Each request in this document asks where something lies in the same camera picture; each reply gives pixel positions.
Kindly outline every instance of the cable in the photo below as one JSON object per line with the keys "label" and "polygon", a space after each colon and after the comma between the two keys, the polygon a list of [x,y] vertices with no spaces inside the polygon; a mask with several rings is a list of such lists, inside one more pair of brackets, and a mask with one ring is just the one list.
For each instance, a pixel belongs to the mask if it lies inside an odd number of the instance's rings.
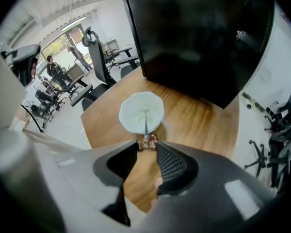
{"label": "cable", "polygon": [[35,120],[35,118],[34,118],[33,115],[30,113],[30,111],[27,110],[27,109],[25,108],[25,106],[23,106],[22,104],[21,104],[21,107],[23,107],[23,108],[25,109],[25,111],[27,111],[27,112],[29,113],[29,115],[33,118],[34,122],[35,122],[36,125],[38,126],[39,131],[40,131],[41,133],[43,133],[43,130],[40,128],[38,122]]}

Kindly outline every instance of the person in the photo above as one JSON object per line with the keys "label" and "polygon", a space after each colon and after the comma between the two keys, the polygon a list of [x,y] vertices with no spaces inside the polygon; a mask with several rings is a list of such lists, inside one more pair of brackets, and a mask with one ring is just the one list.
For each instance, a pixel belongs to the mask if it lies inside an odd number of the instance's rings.
{"label": "person", "polygon": [[52,71],[55,69],[55,68],[61,68],[61,66],[56,63],[55,61],[53,61],[54,58],[53,58],[53,54],[49,54],[47,56],[47,61],[48,61],[48,65],[47,65],[47,73],[49,76],[53,77],[54,75],[52,74]]}
{"label": "person", "polygon": [[69,46],[67,49],[68,52],[72,52],[73,56],[76,57],[76,60],[80,61],[88,72],[93,70],[93,68],[86,62],[86,60],[84,60],[83,54],[76,47]]}

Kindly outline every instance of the white bowl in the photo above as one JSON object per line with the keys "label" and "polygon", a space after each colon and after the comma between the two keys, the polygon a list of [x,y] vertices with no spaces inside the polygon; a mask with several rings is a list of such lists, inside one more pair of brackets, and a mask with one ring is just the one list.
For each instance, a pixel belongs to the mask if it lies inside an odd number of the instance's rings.
{"label": "white bowl", "polygon": [[145,109],[148,110],[146,115],[148,132],[153,132],[164,117],[164,104],[162,99],[152,92],[145,91],[132,94],[121,104],[118,118],[127,131],[144,134]]}

